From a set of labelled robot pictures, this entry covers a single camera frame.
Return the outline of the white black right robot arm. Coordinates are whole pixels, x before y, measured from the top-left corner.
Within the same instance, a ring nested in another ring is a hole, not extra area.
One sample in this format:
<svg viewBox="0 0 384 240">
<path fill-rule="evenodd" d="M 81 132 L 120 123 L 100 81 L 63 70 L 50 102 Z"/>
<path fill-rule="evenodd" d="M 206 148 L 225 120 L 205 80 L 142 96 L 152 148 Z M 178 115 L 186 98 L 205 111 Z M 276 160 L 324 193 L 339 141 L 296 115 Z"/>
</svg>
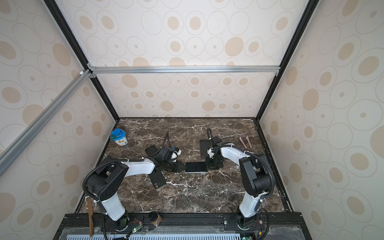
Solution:
<svg viewBox="0 0 384 240">
<path fill-rule="evenodd" d="M 224 160 L 240 167 L 245 195 L 239 210 L 243 218 L 255 216 L 263 199 L 271 196 L 275 187 L 274 175 L 265 155 L 242 150 L 233 143 L 223 143 L 219 137 L 201 140 L 200 152 L 208 171 L 222 168 Z"/>
</svg>

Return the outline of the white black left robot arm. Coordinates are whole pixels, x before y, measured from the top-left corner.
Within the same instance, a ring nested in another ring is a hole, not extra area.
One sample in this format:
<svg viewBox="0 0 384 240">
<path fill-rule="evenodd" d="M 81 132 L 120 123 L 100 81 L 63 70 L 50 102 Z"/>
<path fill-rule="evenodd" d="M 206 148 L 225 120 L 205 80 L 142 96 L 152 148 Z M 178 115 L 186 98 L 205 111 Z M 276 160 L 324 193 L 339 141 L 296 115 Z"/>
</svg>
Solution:
<svg viewBox="0 0 384 240">
<path fill-rule="evenodd" d="M 182 151 L 177 147 L 157 149 L 151 146 L 146 153 L 149 156 L 139 160 L 108 155 L 83 180 L 84 193 L 95 200 L 102 213 L 114 222 L 120 221 L 126 213 L 118 196 L 124 178 L 148 175 L 155 189 L 158 189 L 167 183 L 164 172 L 180 173 L 185 169 L 178 160 Z"/>
</svg>

